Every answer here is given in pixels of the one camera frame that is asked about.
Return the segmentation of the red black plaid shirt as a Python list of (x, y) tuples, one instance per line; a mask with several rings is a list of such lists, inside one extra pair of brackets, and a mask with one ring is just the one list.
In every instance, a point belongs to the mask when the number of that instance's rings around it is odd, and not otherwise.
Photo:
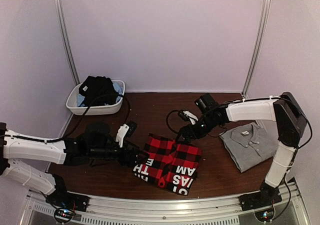
[(201, 148), (150, 133), (143, 151), (149, 159), (132, 169), (137, 178), (171, 193), (189, 194), (198, 176)]

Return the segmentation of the white plastic laundry basket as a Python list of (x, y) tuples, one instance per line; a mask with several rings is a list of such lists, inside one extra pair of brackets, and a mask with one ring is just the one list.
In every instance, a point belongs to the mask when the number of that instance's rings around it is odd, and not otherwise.
[[(122, 80), (117, 80), (113, 79), (112, 80), (114, 83), (118, 84), (121, 89), (122, 93), (121, 95), (125, 94), (126, 91), (126, 84)], [(81, 116), (85, 110), (87, 109), (86, 107), (79, 107), (77, 106), (77, 101), (78, 101), (78, 94), (79, 94), (79, 87), (82, 85), (82, 83), (76, 85), (71, 93), (69, 94), (67, 101), (65, 103), (66, 107), (74, 114), (77, 116)], [(85, 114), (86, 116), (102, 116), (102, 115), (112, 115), (117, 113), (123, 104), (124, 99), (121, 97), (119, 101), (113, 105), (104, 105), (104, 106), (93, 106), (91, 107), (88, 112)]]

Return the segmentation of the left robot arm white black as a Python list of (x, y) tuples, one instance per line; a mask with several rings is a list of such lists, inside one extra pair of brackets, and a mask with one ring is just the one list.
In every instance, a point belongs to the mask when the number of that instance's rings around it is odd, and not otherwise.
[(86, 126), (76, 138), (69, 136), (48, 139), (23, 136), (0, 124), (0, 174), (42, 192), (61, 207), (72, 203), (64, 179), (55, 174), (41, 172), (20, 159), (47, 161), (57, 165), (80, 166), (95, 160), (117, 160), (122, 166), (133, 168), (149, 155), (134, 143), (127, 141), (137, 128), (130, 121), (119, 127), (116, 136), (105, 122)]

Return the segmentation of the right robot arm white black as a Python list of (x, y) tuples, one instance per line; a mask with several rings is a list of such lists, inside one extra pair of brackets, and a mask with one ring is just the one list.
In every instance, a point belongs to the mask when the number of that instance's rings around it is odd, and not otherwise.
[(231, 122), (271, 121), (277, 131), (277, 141), (268, 138), (267, 132), (252, 123), (238, 126), (226, 132), (222, 141), (231, 158), (241, 169), (248, 165), (273, 158), (260, 191), (256, 195), (259, 205), (268, 205), (279, 193), (279, 185), (285, 181), (291, 169), (306, 127), (310, 123), (297, 100), (289, 91), (279, 96), (242, 99), (217, 103), (206, 93), (195, 101), (201, 111), (198, 119), (181, 127), (176, 140), (189, 143), (206, 137), (214, 128)]

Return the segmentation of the folded grey button shirt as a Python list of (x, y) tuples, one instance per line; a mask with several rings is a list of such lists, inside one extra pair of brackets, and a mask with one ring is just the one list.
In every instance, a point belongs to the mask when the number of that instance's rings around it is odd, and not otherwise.
[(241, 173), (273, 157), (278, 148), (267, 131), (255, 122), (227, 130), (219, 137)]

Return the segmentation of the black shirt in basket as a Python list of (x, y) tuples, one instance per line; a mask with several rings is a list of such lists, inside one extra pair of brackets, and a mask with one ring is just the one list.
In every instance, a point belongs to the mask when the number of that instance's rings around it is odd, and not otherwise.
[(105, 106), (117, 102), (118, 92), (112, 80), (105, 76), (88, 76), (78, 88), (79, 95), (83, 96), (80, 106)]

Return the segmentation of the light blue shirt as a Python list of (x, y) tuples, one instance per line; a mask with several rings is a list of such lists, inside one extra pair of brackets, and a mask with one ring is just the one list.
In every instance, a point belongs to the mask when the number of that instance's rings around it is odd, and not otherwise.
[[(119, 94), (123, 94), (123, 86), (119, 85), (117, 82), (113, 81), (113, 88), (114, 90), (119, 93)], [(76, 101), (76, 106), (77, 107), (85, 107), (85, 103), (84, 103), (84, 100), (85, 100), (85, 96), (81, 95), (80, 93), (77, 95), (77, 101)]]

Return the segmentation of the left circuit board with leds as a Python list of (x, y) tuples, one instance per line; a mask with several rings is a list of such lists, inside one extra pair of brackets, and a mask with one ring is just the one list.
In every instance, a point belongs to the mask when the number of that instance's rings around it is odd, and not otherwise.
[(59, 207), (57, 208), (54, 213), (54, 219), (59, 223), (67, 223), (73, 219), (76, 214), (67, 208)]

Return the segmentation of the circuit board with leds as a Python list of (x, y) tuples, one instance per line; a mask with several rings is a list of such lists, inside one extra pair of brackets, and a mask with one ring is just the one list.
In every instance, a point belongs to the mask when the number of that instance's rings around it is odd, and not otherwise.
[(262, 223), (270, 222), (275, 216), (275, 210), (272, 208), (259, 210), (254, 213), (255, 218)]
[(67, 223), (73, 219), (76, 214), (67, 208), (59, 207), (57, 208), (54, 213), (54, 219), (59, 223)]

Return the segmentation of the right circuit board with leds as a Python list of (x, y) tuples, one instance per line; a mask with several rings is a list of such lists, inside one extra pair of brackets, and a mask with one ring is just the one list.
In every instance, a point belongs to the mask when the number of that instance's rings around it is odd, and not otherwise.
[(275, 216), (275, 210), (272, 208), (259, 210), (254, 213), (255, 218), (262, 223), (270, 222)]

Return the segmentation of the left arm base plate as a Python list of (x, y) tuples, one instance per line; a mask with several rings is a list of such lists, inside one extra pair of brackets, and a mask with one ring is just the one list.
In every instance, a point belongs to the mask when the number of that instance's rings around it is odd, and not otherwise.
[(66, 194), (45, 195), (46, 202), (57, 207), (72, 211), (86, 212), (90, 198), (86, 195), (80, 195), (72, 192)]

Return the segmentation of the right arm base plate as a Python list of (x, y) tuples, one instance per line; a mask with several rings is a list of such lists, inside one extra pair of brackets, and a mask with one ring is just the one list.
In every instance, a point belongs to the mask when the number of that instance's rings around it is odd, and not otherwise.
[(270, 197), (263, 195), (261, 191), (243, 194), (238, 199), (243, 212), (272, 206), (272, 204), (282, 201), (282, 197), (278, 193)]

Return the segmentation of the front aluminium rail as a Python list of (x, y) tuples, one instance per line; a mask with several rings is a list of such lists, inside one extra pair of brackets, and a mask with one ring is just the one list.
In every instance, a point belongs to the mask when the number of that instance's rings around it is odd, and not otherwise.
[[(243, 194), (184, 200), (143, 200), (91, 196), (86, 211), (66, 225), (311, 225), (297, 183), (279, 187), (282, 201), (273, 207), (243, 210), (239, 197)], [(29, 190), (24, 200), (18, 225), (61, 225), (53, 215), (55, 209), (40, 193)], [(258, 219), (263, 211), (275, 209), (272, 222)]]

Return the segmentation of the right aluminium frame post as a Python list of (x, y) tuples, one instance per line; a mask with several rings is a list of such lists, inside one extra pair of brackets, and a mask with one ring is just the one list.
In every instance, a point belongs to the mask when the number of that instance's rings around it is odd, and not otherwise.
[(261, 13), (260, 13), (256, 39), (253, 47), (249, 69), (248, 69), (245, 83), (241, 93), (243, 98), (248, 98), (249, 88), (254, 77), (255, 69), (258, 64), (259, 55), (261, 52), (262, 43), (263, 43), (264, 35), (266, 32), (266, 28), (267, 28), (267, 23), (268, 23), (270, 9), (271, 9), (271, 3), (272, 3), (272, 0), (262, 0)]

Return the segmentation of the aluminium frame post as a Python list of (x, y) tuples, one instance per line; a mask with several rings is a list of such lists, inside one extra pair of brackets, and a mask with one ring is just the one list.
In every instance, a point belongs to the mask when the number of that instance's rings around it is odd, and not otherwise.
[(248, 69), (245, 83), (241, 93), (243, 98), (248, 98), (249, 88), (254, 77), (255, 69), (258, 64), (259, 55), (261, 52), (262, 43), (263, 43), (264, 35), (266, 32), (266, 28), (267, 28), (267, 23), (268, 23), (270, 9), (271, 9), (271, 3), (272, 3), (272, 0), (262, 0), (261, 13), (260, 13), (256, 39), (253, 47), (249, 69)]
[(56, 7), (57, 19), (58, 19), (59, 29), (61, 33), (61, 38), (62, 38), (62, 45), (65, 51), (68, 67), (70, 69), (71, 77), (74, 84), (78, 85), (80, 83), (80, 78), (75, 65), (71, 43), (68, 35), (68, 29), (66, 25), (65, 16), (64, 16), (64, 10), (63, 10), (63, 1), (54, 0), (54, 3)]

